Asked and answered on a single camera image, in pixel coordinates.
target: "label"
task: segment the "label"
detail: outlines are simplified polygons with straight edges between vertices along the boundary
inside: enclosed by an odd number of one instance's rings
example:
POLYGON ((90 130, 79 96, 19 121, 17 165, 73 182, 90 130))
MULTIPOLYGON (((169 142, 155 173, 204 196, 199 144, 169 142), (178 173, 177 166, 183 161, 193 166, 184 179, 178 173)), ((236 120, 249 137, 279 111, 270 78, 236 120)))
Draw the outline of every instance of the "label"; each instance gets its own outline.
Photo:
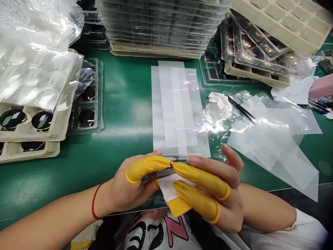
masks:
POLYGON ((9 9, 25 24, 30 24, 30 10, 27 0, 0 0, 0 5, 9 9))

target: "t-shirt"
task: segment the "t-shirt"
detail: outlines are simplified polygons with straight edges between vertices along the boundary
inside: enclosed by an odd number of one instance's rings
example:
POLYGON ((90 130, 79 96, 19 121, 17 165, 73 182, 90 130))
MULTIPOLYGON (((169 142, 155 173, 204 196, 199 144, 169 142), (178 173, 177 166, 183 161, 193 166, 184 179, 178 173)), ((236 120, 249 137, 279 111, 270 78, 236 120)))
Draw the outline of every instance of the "t-shirt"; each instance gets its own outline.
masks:
MULTIPOLYGON (((297 211, 295 223, 285 230, 263 233, 246 225, 238 234, 227 234, 213 226, 216 236, 232 250, 320 249, 328 232, 315 218, 297 211)), ((191 233, 188 216, 175 218, 168 208, 128 215, 115 234, 120 249, 202 249, 191 233)))

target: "white paper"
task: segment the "white paper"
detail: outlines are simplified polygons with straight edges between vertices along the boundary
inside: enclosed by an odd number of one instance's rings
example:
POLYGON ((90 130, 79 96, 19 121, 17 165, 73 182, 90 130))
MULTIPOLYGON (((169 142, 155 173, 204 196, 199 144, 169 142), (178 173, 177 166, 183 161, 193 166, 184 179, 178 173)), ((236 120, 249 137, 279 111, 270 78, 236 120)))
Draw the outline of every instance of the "white paper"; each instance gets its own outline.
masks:
POLYGON ((290 78, 289 87, 282 90, 273 87, 271 94, 275 97, 275 101, 308 104, 309 91, 315 79, 316 78, 312 75, 300 81, 290 78))

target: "finger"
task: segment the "finger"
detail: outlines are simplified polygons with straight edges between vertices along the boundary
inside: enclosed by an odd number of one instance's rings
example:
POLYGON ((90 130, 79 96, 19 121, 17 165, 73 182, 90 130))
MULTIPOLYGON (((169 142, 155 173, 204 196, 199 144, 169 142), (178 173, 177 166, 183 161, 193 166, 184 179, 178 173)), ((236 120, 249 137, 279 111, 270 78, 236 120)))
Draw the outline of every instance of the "finger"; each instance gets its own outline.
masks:
POLYGON ((230 146, 228 146, 227 144, 223 144, 222 153, 224 153, 225 156, 228 158, 224 162, 225 164, 234 167, 237 172, 240 172, 243 169, 244 163, 242 161, 242 158, 230 146))
POLYGON ((162 154, 162 150, 157 150, 154 152, 151 152, 149 154, 146 154, 146 156, 160 156, 162 154))
POLYGON ((216 200, 182 181, 174 182, 173 186, 177 194, 210 223, 216 224, 219 221, 220 205, 216 200))
POLYGON ((126 179, 131 184, 137 184, 146 174, 166 169, 170 166, 168 159, 162 156, 148 156, 134 162, 126 171, 126 179))
POLYGON ((226 181, 233 189, 236 189, 240 184, 238 172, 235 168, 227 164, 194 155, 188 156, 187 160, 192 166, 205 170, 213 175, 217 175, 219 178, 226 181))
POLYGON ((173 163, 173 169, 178 175, 197 184, 218 200, 226 200, 230 195, 229 185, 214 174, 181 162, 173 163))

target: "tweezers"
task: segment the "tweezers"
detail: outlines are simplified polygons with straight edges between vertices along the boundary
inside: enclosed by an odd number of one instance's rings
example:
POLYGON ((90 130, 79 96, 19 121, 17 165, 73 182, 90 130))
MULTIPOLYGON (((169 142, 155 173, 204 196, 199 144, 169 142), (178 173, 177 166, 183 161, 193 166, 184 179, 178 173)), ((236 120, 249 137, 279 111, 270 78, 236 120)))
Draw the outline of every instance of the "tweezers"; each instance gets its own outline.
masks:
POLYGON ((230 96, 228 96, 228 100, 229 100, 229 102, 231 102, 233 105, 235 105, 236 106, 236 108, 239 110, 239 111, 241 111, 242 112, 242 114, 243 115, 245 115, 254 125, 256 125, 254 122, 253 122, 253 120, 250 118, 250 116, 252 117, 252 118, 254 118, 255 120, 256 120, 256 118, 253 116, 253 115, 251 115, 250 113, 249 113, 249 111, 247 111, 246 109, 244 109, 242 106, 240 106, 237 102, 235 102, 233 99, 231 99, 230 98, 230 96))

